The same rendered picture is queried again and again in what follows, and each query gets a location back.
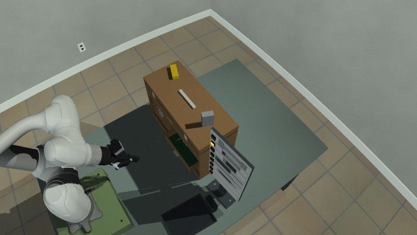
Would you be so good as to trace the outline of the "brown wooden chest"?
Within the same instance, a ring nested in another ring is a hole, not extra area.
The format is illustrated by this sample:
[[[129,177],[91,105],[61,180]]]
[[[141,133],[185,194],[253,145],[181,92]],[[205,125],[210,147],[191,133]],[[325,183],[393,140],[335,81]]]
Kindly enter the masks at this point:
[[[173,64],[179,79],[172,78]],[[210,174],[210,129],[214,127],[235,146],[239,125],[179,60],[143,79],[153,115],[173,152],[191,174],[204,178]],[[213,111],[214,124],[202,127],[201,112],[207,111]]]

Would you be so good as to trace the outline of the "yellow rectangular block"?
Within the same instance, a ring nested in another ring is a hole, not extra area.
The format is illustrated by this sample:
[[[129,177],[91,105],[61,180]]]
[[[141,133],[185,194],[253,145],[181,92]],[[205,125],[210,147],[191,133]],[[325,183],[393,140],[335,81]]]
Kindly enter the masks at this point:
[[[171,73],[172,73],[172,78],[174,79],[179,79],[179,74],[178,74],[178,70],[177,70],[177,66],[176,64],[170,65],[171,68]]]

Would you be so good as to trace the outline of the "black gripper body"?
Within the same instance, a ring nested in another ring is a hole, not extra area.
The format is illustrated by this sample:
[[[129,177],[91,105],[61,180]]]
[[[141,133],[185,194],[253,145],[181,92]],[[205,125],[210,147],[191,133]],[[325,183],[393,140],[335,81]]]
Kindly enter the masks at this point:
[[[107,147],[100,146],[102,150],[102,159],[98,165],[111,165],[111,163],[115,164],[118,158],[112,158],[111,152]]]

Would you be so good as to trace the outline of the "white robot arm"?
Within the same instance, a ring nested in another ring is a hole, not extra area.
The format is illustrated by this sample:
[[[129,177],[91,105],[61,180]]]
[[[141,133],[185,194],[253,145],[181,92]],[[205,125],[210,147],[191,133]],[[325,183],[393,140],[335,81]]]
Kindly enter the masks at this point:
[[[41,129],[54,137],[34,149],[13,145],[29,131]],[[0,133],[0,167],[30,171],[46,181],[43,200],[47,209],[67,221],[70,233],[103,216],[89,187],[83,189],[77,167],[97,166],[99,145],[85,142],[73,100],[57,95],[41,112],[26,116]]]

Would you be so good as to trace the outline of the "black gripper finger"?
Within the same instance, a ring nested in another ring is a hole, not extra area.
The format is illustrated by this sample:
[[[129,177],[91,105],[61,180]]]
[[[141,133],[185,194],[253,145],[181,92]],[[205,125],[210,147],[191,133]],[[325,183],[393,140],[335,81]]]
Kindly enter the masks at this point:
[[[126,154],[126,152],[125,151],[122,151],[121,153],[119,153],[118,154],[119,156],[124,156],[124,157],[139,157],[139,156],[134,156],[134,155],[130,155],[129,153],[128,154]]]
[[[124,157],[124,156],[119,156],[119,155],[113,155],[112,158],[118,158],[117,162],[118,163],[111,163],[113,166],[115,166],[116,170],[118,170],[121,167],[127,166],[131,161],[132,162],[138,162],[138,160],[140,159],[139,157]]]

